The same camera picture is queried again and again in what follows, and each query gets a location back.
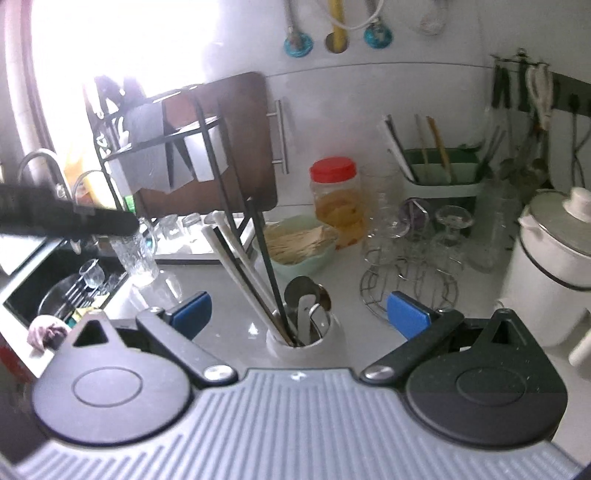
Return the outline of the upturned drinking glass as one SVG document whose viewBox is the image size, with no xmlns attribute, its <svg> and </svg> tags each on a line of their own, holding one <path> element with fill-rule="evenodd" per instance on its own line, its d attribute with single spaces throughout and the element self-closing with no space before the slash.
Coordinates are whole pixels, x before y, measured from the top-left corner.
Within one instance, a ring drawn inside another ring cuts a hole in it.
<svg viewBox="0 0 591 480">
<path fill-rule="evenodd" d="M 180 218 L 181 231 L 190 242 L 193 242 L 197 238 L 201 225 L 201 215 L 198 213 L 191 213 Z"/>
<path fill-rule="evenodd" d="M 179 218 L 176 214 L 162 217 L 158 221 L 159 232 L 163 239 L 172 241 L 183 236 Z"/>
</svg>

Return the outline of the red lid plastic jar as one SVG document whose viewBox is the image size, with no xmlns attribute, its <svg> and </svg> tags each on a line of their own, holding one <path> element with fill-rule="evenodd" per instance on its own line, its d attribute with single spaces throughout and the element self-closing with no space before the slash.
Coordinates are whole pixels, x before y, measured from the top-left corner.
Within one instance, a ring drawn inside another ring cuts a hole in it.
<svg viewBox="0 0 591 480">
<path fill-rule="evenodd" d="M 359 243 L 367 228 L 356 162 L 348 157 L 322 158 L 308 172 L 315 217 L 339 232 L 337 248 Z"/>
</svg>

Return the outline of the black chopstick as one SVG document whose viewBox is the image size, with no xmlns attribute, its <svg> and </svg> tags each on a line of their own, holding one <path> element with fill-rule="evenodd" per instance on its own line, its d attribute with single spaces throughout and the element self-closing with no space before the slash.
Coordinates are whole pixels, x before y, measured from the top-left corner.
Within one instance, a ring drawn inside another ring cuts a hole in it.
<svg viewBox="0 0 591 480">
<path fill-rule="evenodd" d="M 280 313 L 280 307 L 270 295 L 269 288 L 249 261 L 242 244 L 235 238 L 228 225 L 217 223 L 209 230 L 204 229 L 204 236 L 228 271 L 232 280 L 242 289 L 243 295 L 256 310 L 271 336 L 290 347 L 297 346 L 294 334 L 287 326 L 287 320 Z"/>
<path fill-rule="evenodd" d="M 274 275 L 273 265 L 271 265 L 269 249 L 266 246 L 266 239 L 263 234 L 263 215 L 256 209 L 256 200 L 252 197 L 246 199 L 246 206 L 249 209 L 249 215 L 252 217 L 254 231 L 256 231 L 256 240 L 259 243 L 259 250 L 262 253 L 264 268 L 266 268 L 266 275 L 270 281 L 270 288 L 273 291 L 273 299 L 276 304 L 276 310 L 280 314 L 280 322 L 283 324 L 284 330 L 287 331 L 288 344 L 290 346 L 297 345 L 297 337 L 290 330 L 290 325 L 287 320 L 286 309 L 283 306 L 283 298 L 280 295 L 279 284 L 276 282 L 276 275 Z"/>
</svg>

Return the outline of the upturned drinking glass right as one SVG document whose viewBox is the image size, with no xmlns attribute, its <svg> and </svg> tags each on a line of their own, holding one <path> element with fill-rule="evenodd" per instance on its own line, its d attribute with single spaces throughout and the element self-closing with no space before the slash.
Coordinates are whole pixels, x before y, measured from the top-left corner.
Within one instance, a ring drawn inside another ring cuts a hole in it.
<svg viewBox="0 0 591 480">
<path fill-rule="evenodd" d="M 190 242 L 193 242 L 197 238 L 201 225 L 201 215 L 198 213 L 191 213 L 180 218 L 181 231 Z"/>
</svg>

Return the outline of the wine glass in sink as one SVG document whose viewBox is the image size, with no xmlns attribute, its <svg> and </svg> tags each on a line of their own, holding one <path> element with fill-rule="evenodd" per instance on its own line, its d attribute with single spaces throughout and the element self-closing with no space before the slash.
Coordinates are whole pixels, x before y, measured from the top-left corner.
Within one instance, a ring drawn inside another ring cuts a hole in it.
<svg viewBox="0 0 591 480">
<path fill-rule="evenodd" d="M 90 289 L 100 287 L 105 281 L 105 273 L 98 259 L 86 261 L 78 270 L 85 285 Z"/>
</svg>

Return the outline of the white black-edged ceramic spoon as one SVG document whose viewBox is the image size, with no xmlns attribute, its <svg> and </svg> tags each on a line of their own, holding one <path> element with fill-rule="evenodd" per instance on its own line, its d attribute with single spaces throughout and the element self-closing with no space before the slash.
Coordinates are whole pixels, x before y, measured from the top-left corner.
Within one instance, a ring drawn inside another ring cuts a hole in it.
<svg viewBox="0 0 591 480">
<path fill-rule="evenodd" d="M 324 338 L 331 325 L 331 316 L 321 304 L 315 304 L 310 310 L 311 324 L 317 332 L 318 338 Z"/>
</svg>

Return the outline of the upturned drinking glass middle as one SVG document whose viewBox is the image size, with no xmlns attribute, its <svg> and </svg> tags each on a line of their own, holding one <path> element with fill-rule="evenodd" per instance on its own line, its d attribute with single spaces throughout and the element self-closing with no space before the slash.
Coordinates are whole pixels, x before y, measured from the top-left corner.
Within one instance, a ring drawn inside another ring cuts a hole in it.
<svg viewBox="0 0 591 480">
<path fill-rule="evenodd" d="M 176 214 L 162 217 L 158 221 L 159 232 L 163 239 L 172 241 L 183 236 L 179 218 Z"/>
</svg>

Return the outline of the yellow detergent bottle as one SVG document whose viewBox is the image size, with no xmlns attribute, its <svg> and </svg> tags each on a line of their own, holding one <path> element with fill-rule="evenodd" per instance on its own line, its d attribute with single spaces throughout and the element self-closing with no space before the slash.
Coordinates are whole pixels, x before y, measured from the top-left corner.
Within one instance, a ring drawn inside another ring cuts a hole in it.
<svg viewBox="0 0 591 480">
<path fill-rule="evenodd" d="M 70 192 L 78 203 L 115 208 L 105 177 L 96 163 L 83 159 L 67 160 L 64 173 Z"/>
</svg>

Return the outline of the white ceramic soup spoon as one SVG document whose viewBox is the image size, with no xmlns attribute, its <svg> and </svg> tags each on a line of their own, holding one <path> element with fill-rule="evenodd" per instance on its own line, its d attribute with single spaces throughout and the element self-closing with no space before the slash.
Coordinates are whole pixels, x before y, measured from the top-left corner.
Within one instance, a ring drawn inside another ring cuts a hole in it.
<svg viewBox="0 0 591 480">
<path fill-rule="evenodd" d="M 315 295 L 305 294 L 298 299 L 297 338 L 304 346 L 311 344 L 311 307 L 315 305 Z"/>
</svg>

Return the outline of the white electric cooker pot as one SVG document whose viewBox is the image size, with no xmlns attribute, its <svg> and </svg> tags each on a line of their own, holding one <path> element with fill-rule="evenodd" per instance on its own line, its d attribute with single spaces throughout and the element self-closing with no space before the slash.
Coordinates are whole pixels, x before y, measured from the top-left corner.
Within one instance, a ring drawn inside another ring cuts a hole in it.
<svg viewBox="0 0 591 480">
<path fill-rule="evenodd" d="M 540 191 L 518 222 L 497 306 L 514 310 L 541 346 L 554 347 L 590 315 L 590 191 Z"/>
</svg>

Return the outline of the white chopstick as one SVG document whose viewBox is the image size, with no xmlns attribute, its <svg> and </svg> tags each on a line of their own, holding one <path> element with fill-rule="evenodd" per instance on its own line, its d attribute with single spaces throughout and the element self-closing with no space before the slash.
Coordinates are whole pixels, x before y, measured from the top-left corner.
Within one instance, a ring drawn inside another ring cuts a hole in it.
<svg viewBox="0 0 591 480">
<path fill-rule="evenodd" d="M 201 228 L 201 232 L 214 253 L 217 255 L 221 265 L 226 272 L 228 272 L 228 275 L 231 276 L 232 281 L 235 282 L 240 290 L 242 290 L 242 294 L 245 296 L 247 302 L 249 302 L 250 306 L 256 311 L 259 318 L 263 320 L 263 323 L 266 324 L 262 305 L 260 305 L 260 299 L 262 299 L 262 297 L 256 292 L 256 288 L 252 285 L 252 281 L 247 278 L 238 259 L 232 255 L 228 242 L 225 241 L 221 231 L 219 231 L 217 227 L 205 225 Z"/>
<path fill-rule="evenodd" d="M 252 281 L 252 285 L 256 288 L 256 292 L 259 293 L 260 297 L 266 299 L 267 305 L 270 306 L 271 310 L 274 310 L 274 303 L 270 297 L 269 290 L 263 285 L 263 280 L 259 278 L 259 274 L 256 273 L 252 263 L 250 263 L 249 257 L 247 257 L 245 249 L 242 247 L 242 243 L 232 233 L 228 220 L 226 220 L 226 215 L 221 211 L 215 210 L 206 216 L 205 225 L 217 227 L 221 231 L 225 241 L 228 242 L 232 255 L 238 259 L 247 278 Z"/>
</svg>

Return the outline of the brown wooden chopstick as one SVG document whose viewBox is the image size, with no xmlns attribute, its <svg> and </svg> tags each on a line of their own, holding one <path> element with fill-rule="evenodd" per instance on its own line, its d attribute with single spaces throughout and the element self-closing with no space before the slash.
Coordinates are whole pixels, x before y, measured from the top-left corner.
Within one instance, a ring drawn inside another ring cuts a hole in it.
<svg viewBox="0 0 591 480">
<path fill-rule="evenodd" d="M 260 299 L 260 305 L 262 305 L 264 317 L 266 318 L 266 325 L 270 329 L 270 333 L 277 341 L 287 344 L 287 341 L 290 340 L 290 336 L 288 336 L 283 321 L 280 317 L 276 316 L 276 311 L 270 309 L 270 306 L 266 303 L 266 299 Z"/>
</svg>

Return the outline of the green chopstick holder caddy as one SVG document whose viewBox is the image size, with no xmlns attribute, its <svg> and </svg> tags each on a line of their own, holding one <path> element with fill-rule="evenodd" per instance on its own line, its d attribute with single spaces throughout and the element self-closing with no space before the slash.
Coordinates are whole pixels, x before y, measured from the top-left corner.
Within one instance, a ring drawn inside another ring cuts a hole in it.
<svg viewBox="0 0 591 480">
<path fill-rule="evenodd" d="M 390 116 L 378 123 L 378 131 L 402 174 L 404 198 L 437 201 L 475 198 L 484 185 L 480 168 L 494 158 L 506 134 L 497 127 L 480 158 L 474 149 L 447 148 L 437 129 L 432 130 L 435 148 L 404 149 Z"/>
</svg>

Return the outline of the green basket of sticks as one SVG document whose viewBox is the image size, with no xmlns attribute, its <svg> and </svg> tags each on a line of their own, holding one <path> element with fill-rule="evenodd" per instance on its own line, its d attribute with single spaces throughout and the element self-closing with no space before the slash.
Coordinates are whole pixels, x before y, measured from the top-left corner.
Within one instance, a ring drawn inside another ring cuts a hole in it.
<svg viewBox="0 0 591 480">
<path fill-rule="evenodd" d="M 334 257 L 339 240 L 334 227 L 308 215 L 269 223 L 263 234 L 271 265 L 283 279 L 322 270 Z"/>
</svg>

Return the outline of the black dish rack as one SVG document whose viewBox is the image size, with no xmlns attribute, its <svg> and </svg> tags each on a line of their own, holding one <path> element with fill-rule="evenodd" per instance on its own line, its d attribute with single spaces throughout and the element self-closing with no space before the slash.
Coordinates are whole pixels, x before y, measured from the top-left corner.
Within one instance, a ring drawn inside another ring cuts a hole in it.
<svg viewBox="0 0 591 480">
<path fill-rule="evenodd" d="M 185 186 L 211 183 L 217 191 L 225 224 L 236 239 L 249 215 L 235 222 L 222 166 L 235 169 L 228 129 L 221 113 L 207 115 L 197 98 L 204 85 L 193 84 L 152 97 L 131 84 L 118 86 L 107 77 L 94 80 L 99 109 L 85 95 L 95 152 L 116 207 L 134 198 L 136 212 L 148 220 L 187 216 L 204 208 L 178 192 Z"/>
</svg>

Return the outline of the large steel spoon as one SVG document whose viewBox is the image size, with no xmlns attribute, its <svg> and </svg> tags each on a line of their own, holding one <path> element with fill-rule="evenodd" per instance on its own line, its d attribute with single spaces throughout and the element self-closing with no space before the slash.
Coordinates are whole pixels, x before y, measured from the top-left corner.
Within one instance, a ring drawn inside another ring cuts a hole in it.
<svg viewBox="0 0 591 480">
<path fill-rule="evenodd" d="M 286 289 L 284 289 L 284 303 L 287 306 L 287 316 L 294 324 L 297 324 L 298 301 L 304 295 L 314 295 L 314 304 L 323 306 L 325 310 L 329 310 L 332 306 L 328 291 L 325 290 L 324 286 L 315 283 L 308 276 L 297 276 L 291 279 Z"/>
</svg>

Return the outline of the white ceramic utensil jar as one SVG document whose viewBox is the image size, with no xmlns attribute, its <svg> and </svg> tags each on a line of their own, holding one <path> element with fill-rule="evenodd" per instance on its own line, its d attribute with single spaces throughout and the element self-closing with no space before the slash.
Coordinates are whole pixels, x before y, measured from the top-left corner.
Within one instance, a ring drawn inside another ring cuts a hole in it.
<svg viewBox="0 0 591 480">
<path fill-rule="evenodd" d="M 329 313 L 328 333 L 317 342 L 304 347 L 290 347 L 267 332 L 266 350 L 270 354 L 271 365 L 276 368 L 332 369 L 352 366 L 346 333 L 342 323 L 332 313 Z"/>
</svg>

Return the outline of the wooden cutting board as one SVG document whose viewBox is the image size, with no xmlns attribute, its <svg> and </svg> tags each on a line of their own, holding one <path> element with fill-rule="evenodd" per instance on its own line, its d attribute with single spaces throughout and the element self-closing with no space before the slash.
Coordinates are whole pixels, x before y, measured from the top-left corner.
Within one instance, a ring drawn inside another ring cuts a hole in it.
<svg viewBox="0 0 591 480">
<path fill-rule="evenodd" d="M 255 200 L 260 211 L 276 207 L 276 170 L 263 74 L 238 74 L 168 98 L 163 101 L 164 118 L 174 127 L 197 121 L 194 102 L 200 104 L 207 117 L 221 114 L 228 132 L 232 164 L 221 174 L 221 180 L 229 209 L 242 212 L 242 199 L 247 198 Z M 221 191 L 214 180 L 191 180 L 168 194 L 141 189 L 134 194 L 134 202 L 139 215 L 152 218 L 207 214 L 222 208 Z"/>
</svg>

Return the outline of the chrome kitchen faucet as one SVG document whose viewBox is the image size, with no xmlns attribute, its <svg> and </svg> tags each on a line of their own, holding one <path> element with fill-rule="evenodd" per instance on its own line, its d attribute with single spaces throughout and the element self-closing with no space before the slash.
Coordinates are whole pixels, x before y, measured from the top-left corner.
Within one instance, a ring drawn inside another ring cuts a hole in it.
<svg viewBox="0 0 591 480">
<path fill-rule="evenodd" d="M 17 183 L 49 187 L 59 200 L 72 200 L 69 184 L 56 153 L 47 148 L 36 149 L 24 156 L 18 164 Z"/>
</svg>

